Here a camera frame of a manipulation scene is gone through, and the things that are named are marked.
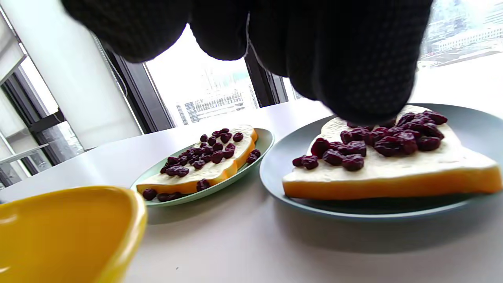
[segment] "table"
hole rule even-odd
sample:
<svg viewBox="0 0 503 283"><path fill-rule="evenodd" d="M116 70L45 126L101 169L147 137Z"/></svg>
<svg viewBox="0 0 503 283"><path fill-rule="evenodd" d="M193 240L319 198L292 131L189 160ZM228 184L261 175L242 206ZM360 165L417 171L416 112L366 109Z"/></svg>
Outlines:
<svg viewBox="0 0 503 283"><path fill-rule="evenodd" d="M244 122L271 130L279 140L328 115L321 104L302 100L122 140L14 184L0 191L0 199L75 186L129 187L201 132ZM347 223L279 203L255 169L207 198L149 209L125 282L500 283L502 195L426 220Z"/></svg>

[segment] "white wall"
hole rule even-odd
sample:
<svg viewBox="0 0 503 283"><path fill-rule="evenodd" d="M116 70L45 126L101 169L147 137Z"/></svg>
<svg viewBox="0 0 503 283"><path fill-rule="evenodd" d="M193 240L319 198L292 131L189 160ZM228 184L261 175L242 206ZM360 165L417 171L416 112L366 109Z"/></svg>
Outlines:
<svg viewBox="0 0 503 283"><path fill-rule="evenodd" d="M59 0L0 0L85 149L141 135L90 34Z"/></svg>

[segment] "light green plate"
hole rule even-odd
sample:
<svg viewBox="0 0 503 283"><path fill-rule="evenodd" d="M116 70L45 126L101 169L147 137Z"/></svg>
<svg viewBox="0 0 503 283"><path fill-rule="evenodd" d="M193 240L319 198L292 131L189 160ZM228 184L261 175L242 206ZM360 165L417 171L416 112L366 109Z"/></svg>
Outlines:
<svg viewBox="0 0 503 283"><path fill-rule="evenodd" d="M228 185L234 183L235 181L239 180L240 178L242 178L247 172L250 171L251 168L257 166L260 163L260 161L262 160L264 155L269 151L269 149L271 149L271 147L274 144L273 133L271 133L270 131L268 131L266 129L261 129L261 128L255 128L255 131L257 132L257 136L258 136L257 142L255 144L255 148L258 149L262 153L262 155L260 155L260 157L255 162L253 162L252 164L243 165L243 167L241 167L234 176L232 176L232 177L228 178L227 180L220 182L214 186L211 186L203 191L189 194L184 197L174 199L171 201L165 201L165 202L146 200L145 203L147 204L147 206L172 206L172 205L178 205L178 204L194 201L196 199L200 199L201 197L205 197L207 195L211 195L215 192L218 192L221 189L225 188L226 186L228 186ZM193 145L194 144L191 144L190 146L173 153L171 156L178 156L178 155L180 155L180 153L186 151L189 147L191 147ZM155 164L150 169L148 169L145 173L143 173L136 181L134 181L133 185L131 186L131 189L136 190L137 184L141 183L143 180L147 179L148 177L157 174L161 170L161 168L164 166L164 164L166 163L166 159L167 159L167 157L163 158L161 161L159 161L157 164Z"/></svg>

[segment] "gloved hand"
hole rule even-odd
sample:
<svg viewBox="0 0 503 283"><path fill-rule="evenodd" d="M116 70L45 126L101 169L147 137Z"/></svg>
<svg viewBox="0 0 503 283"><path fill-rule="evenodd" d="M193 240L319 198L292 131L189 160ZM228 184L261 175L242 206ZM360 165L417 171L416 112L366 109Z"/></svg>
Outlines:
<svg viewBox="0 0 503 283"><path fill-rule="evenodd" d="M394 118L410 97L433 0L61 1L130 62L170 48L188 22L211 57L254 52L301 95L373 125Z"/></svg>

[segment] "blue plate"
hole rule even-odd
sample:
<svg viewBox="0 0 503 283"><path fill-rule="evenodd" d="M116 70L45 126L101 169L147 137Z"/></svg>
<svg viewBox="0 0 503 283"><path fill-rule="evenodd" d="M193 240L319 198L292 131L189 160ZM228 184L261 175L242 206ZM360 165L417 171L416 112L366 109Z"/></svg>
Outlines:
<svg viewBox="0 0 503 283"><path fill-rule="evenodd" d="M503 164L503 120L490 114L451 105L413 104L440 112L461 143ZM454 210L489 197L482 194L454 194L416 198L374 198L345 201L293 199L285 196L282 178L292 172L292 160L306 153L321 127L333 116L318 120L289 134L264 157L260 178L278 200L311 213L345 220L399 220L430 216Z"/></svg>

